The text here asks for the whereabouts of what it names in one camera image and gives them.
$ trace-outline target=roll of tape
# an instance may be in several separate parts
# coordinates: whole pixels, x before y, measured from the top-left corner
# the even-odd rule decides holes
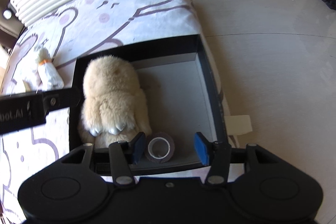
[[[145,155],[147,159],[155,163],[164,163],[174,154],[175,144],[173,138],[167,133],[154,133],[147,138]]]

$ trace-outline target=tile floor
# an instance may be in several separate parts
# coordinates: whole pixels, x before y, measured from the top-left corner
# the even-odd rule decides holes
[[[193,0],[232,115],[256,142],[316,178],[336,224],[336,12],[320,0]]]

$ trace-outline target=white bedsheet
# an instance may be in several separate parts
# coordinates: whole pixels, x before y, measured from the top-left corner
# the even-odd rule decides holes
[[[65,87],[70,87],[78,56],[146,40],[199,33],[202,31],[191,0],[75,0],[38,20],[18,39],[1,92],[11,94],[16,82],[24,78],[24,59],[37,44],[49,50]],[[206,50],[220,92],[217,69]],[[0,138],[0,200],[11,222],[25,220],[17,201],[21,183],[68,152],[68,109],[50,113],[43,126]],[[206,172],[207,169],[202,169],[183,174],[205,176]]]

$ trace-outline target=beige fluffy toy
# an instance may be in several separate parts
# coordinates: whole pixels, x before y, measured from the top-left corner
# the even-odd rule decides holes
[[[145,94],[127,61],[113,56],[91,61],[83,91],[82,124],[78,126],[83,142],[94,142],[102,148],[117,141],[131,141],[138,132],[146,136],[152,133]]]

